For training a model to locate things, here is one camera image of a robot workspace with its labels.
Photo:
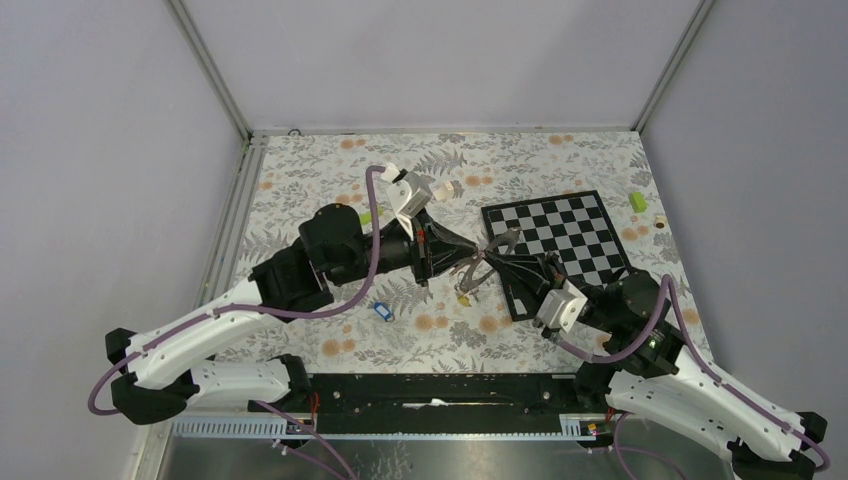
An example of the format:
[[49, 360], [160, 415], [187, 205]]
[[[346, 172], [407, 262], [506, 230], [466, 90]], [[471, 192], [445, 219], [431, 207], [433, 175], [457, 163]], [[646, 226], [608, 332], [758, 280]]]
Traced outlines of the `large silver keyring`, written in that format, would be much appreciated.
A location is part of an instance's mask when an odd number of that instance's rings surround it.
[[478, 250], [471, 257], [461, 260], [450, 272], [451, 275], [462, 273], [458, 278], [454, 290], [458, 295], [467, 295], [475, 292], [483, 283], [485, 283], [495, 272], [494, 267], [476, 276], [476, 270], [481, 266], [488, 264], [488, 258], [492, 254], [498, 254], [499, 248], [506, 246], [506, 253], [510, 254], [514, 251], [518, 240], [521, 236], [519, 227], [509, 227], [504, 233], [499, 234], [483, 249]]

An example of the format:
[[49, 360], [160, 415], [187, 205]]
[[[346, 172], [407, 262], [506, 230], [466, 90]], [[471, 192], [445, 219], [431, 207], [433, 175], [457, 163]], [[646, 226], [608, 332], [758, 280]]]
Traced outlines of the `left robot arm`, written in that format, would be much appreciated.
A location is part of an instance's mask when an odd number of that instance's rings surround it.
[[298, 238], [256, 265], [220, 297], [147, 333], [118, 328], [105, 337], [112, 366], [88, 400], [110, 390], [110, 414], [135, 425], [171, 419], [192, 404], [277, 402], [296, 411], [309, 401], [301, 361], [283, 355], [253, 366], [218, 364], [216, 353], [258, 330], [323, 319], [360, 304], [376, 276], [407, 268], [417, 284], [471, 258], [475, 244], [420, 211], [406, 231], [398, 220], [364, 233], [357, 212], [332, 203], [299, 227]]

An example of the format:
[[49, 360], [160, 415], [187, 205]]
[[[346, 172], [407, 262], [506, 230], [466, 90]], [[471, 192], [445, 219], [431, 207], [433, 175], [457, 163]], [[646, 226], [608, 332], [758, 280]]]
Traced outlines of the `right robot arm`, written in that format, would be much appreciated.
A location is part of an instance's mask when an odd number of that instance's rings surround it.
[[567, 275], [552, 253], [482, 259], [543, 335], [581, 359], [573, 396], [583, 410], [660, 424], [729, 463], [737, 479], [811, 479], [830, 467], [826, 420], [767, 400], [707, 359], [670, 276], [621, 267], [595, 286]]

